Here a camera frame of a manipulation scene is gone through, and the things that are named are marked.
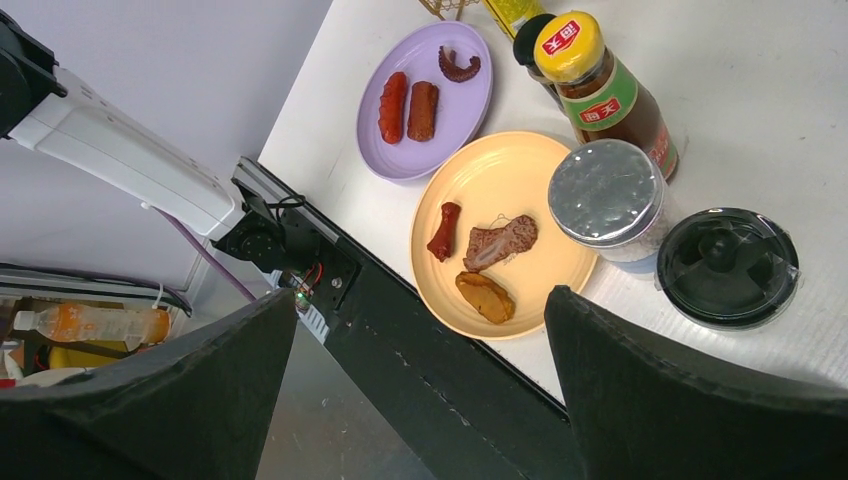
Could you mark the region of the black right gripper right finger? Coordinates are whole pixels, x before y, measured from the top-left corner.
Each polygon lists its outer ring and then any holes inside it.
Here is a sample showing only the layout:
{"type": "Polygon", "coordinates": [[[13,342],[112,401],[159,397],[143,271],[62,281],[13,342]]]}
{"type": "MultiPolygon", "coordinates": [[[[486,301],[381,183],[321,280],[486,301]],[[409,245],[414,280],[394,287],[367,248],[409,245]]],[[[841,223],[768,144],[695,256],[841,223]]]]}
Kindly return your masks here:
{"type": "Polygon", "coordinates": [[[710,356],[557,286],[544,320],[590,479],[843,479],[847,393],[710,356]]]}

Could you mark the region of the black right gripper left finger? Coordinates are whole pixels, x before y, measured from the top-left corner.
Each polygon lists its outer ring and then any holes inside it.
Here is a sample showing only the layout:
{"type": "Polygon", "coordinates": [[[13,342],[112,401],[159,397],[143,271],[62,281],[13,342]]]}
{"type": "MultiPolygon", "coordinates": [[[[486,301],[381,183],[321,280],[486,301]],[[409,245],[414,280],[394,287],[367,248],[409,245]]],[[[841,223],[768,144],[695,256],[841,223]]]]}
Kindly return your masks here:
{"type": "Polygon", "coordinates": [[[55,385],[1,393],[5,479],[251,479],[297,326],[280,289],[55,385]]]}

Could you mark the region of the black lid spice jar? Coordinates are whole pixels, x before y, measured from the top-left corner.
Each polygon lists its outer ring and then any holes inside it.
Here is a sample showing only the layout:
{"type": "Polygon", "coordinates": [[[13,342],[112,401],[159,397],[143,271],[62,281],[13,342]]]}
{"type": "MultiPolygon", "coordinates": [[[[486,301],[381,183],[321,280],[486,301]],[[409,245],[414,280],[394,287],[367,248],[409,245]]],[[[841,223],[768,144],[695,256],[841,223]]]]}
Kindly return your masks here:
{"type": "Polygon", "coordinates": [[[786,230],[741,208],[686,217],[665,237],[656,264],[657,287],[678,312],[724,330],[756,328],[781,314],[800,276],[786,230]]]}

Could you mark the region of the gold wire basket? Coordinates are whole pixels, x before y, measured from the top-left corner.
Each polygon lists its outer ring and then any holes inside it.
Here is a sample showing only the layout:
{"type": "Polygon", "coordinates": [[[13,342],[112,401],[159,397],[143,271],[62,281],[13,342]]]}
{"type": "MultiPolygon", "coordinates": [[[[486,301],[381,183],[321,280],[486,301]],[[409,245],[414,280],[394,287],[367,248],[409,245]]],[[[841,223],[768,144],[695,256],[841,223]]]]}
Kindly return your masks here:
{"type": "Polygon", "coordinates": [[[419,3],[439,20],[460,21],[467,8],[479,0],[419,0],[419,3]]]}

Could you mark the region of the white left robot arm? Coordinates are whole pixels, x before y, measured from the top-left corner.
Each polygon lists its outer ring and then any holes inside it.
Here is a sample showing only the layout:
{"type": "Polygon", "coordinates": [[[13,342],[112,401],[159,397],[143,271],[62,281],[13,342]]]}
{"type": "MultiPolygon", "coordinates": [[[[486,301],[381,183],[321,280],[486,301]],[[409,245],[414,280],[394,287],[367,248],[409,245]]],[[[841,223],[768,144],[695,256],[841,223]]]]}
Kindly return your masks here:
{"type": "Polygon", "coordinates": [[[282,215],[299,200],[268,204],[125,115],[9,15],[1,16],[1,136],[62,160],[138,198],[184,230],[261,271],[302,271],[321,236],[282,215]]]}

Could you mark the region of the orange fried patty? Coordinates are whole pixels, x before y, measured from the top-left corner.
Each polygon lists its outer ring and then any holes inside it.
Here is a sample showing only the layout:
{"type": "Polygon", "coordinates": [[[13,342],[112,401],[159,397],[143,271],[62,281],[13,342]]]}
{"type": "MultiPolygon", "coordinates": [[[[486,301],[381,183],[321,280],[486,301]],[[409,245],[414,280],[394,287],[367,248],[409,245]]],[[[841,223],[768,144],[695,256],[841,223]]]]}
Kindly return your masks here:
{"type": "Polygon", "coordinates": [[[516,304],[508,291],[480,273],[460,272],[455,285],[464,300],[492,324],[503,324],[514,317],[516,304]]]}

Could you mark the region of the orange plate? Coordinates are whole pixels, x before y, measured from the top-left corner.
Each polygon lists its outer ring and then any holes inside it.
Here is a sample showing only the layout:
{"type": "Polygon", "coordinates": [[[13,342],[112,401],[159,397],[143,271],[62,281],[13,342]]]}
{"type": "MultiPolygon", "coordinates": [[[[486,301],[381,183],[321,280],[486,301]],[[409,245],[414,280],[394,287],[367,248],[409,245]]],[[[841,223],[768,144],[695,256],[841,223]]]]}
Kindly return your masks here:
{"type": "Polygon", "coordinates": [[[548,207],[550,179],[568,152],[565,145],[542,134],[497,133],[460,149],[430,180],[413,217],[410,264],[424,304],[451,330],[481,340],[529,334],[543,327],[545,304],[554,287],[568,286],[581,292],[588,284],[597,254],[562,233],[548,207]],[[440,224],[441,205],[446,202],[458,204],[461,212],[454,253],[439,262],[426,246],[440,224]],[[496,325],[464,300],[455,278],[465,271],[463,259],[473,227],[503,227],[520,215],[537,223],[534,246],[481,272],[505,288],[516,304],[514,317],[496,325]]]}

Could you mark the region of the brown meat slice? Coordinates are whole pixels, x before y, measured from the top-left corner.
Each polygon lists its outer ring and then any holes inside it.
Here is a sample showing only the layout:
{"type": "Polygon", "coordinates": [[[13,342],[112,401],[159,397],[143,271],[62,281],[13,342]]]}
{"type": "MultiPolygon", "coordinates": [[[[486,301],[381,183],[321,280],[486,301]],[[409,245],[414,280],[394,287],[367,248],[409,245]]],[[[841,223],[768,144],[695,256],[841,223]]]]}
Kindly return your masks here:
{"type": "Polygon", "coordinates": [[[473,227],[463,259],[465,270],[479,273],[513,254],[527,252],[536,243],[538,234],[536,221],[528,215],[520,215],[503,227],[473,227]]]}

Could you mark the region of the red chicken drumstick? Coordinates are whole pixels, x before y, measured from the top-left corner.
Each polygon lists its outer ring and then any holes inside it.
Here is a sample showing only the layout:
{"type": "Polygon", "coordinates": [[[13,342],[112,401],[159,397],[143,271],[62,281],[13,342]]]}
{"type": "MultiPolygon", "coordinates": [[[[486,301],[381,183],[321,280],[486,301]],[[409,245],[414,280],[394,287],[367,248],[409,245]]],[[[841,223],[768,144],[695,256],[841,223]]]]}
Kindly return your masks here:
{"type": "Polygon", "coordinates": [[[446,202],[441,205],[440,224],[426,246],[427,250],[439,262],[444,262],[454,253],[456,228],[460,212],[461,207],[456,203],[446,202]]]}

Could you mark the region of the purple plate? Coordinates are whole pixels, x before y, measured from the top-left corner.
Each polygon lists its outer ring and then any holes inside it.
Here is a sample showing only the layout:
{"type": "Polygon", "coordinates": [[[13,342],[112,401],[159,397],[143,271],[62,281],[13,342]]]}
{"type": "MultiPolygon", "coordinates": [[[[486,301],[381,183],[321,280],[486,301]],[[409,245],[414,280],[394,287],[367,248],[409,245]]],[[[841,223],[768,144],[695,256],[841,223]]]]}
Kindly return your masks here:
{"type": "Polygon", "coordinates": [[[477,133],[493,90],[487,44],[468,24],[442,21],[399,41],[364,90],[356,138],[375,175],[406,182],[434,172],[477,133]]]}

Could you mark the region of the red sausage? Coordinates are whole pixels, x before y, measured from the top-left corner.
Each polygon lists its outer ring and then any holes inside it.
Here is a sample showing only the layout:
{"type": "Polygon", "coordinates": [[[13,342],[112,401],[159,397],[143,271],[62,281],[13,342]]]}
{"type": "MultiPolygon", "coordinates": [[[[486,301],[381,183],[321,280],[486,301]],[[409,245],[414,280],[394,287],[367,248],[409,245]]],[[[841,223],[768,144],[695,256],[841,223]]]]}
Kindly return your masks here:
{"type": "Polygon", "coordinates": [[[382,140],[390,145],[397,144],[403,136],[407,82],[404,72],[392,73],[380,96],[378,128],[382,140]]]}

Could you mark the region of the brown sausage piece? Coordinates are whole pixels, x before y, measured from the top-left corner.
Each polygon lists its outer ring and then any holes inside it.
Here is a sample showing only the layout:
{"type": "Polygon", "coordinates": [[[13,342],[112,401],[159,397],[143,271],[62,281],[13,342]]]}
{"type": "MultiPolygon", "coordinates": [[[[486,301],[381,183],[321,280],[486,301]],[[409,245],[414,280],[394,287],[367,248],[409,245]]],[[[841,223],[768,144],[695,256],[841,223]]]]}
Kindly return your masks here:
{"type": "Polygon", "coordinates": [[[407,122],[409,139],[426,142],[434,137],[438,100],[439,88],[436,85],[426,81],[412,85],[407,122]]]}

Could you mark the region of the small black spice jar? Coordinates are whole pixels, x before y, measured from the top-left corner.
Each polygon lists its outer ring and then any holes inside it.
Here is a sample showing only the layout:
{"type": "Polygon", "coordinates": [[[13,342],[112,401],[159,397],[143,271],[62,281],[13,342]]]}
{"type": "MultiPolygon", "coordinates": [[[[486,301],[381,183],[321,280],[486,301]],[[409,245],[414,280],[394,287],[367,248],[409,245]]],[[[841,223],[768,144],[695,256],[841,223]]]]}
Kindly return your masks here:
{"type": "Polygon", "coordinates": [[[554,14],[543,13],[527,20],[516,32],[513,41],[513,56],[516,62],[528,71],[529,76],[546,90],[557,107],[564,111],[559,92],[554,83],[543,75],[534,58],[536,40],[543,28],[554,18],[554,14]]]}

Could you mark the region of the dark octopus tentacle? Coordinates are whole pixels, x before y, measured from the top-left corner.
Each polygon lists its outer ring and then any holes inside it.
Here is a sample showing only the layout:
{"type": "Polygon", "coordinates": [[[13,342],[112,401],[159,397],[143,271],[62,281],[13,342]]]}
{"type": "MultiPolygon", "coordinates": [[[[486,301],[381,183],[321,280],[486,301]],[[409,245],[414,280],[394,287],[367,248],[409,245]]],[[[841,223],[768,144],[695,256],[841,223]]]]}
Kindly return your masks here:
{"type": "Polygon", "coordinates": [[[466,67],[461,67],[456,62],[456,52],[445,46],[439,48],[438,65],[443,76],[454,83],[464,83],[474,78],[482,67],[479,56],[472,56],[466,67]]]}

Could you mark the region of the small yellow label bottle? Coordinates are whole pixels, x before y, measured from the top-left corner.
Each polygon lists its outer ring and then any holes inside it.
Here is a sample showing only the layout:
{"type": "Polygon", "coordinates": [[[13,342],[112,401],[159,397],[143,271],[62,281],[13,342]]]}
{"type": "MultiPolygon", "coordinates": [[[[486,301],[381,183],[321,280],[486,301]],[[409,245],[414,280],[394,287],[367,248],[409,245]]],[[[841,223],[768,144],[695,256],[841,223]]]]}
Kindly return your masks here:
{"type": "Polygon", "coordinates": [[[527,21],[546,13],[537,0],[482,0],[481,3],[511,41],[527,21]]]}

